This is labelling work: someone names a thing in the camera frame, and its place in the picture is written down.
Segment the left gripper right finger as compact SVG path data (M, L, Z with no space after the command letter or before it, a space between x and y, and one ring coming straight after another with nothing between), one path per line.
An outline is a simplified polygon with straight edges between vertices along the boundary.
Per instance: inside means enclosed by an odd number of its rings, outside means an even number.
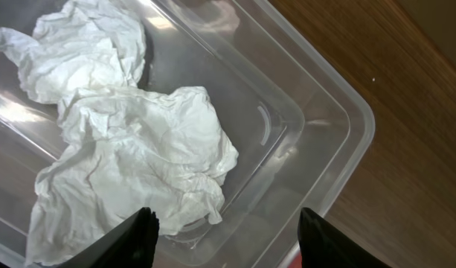
M389 268L310 208L301 209L298 242L302 267Z

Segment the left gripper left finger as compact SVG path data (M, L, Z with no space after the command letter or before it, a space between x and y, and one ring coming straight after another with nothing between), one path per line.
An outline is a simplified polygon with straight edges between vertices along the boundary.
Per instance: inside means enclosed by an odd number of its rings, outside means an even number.
M143 207L60 268L151 268L159 219Z

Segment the white napkin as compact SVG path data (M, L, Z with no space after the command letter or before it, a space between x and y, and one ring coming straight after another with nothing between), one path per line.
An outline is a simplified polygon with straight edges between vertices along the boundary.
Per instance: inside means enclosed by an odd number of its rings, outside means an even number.
M121 1L68 1L31 35L0 28L21 89L57 106L67 145L36 177L26 264L68 261L143 207L160 235L221 221L238 152L204 87L138 88L146 49L144 26Z

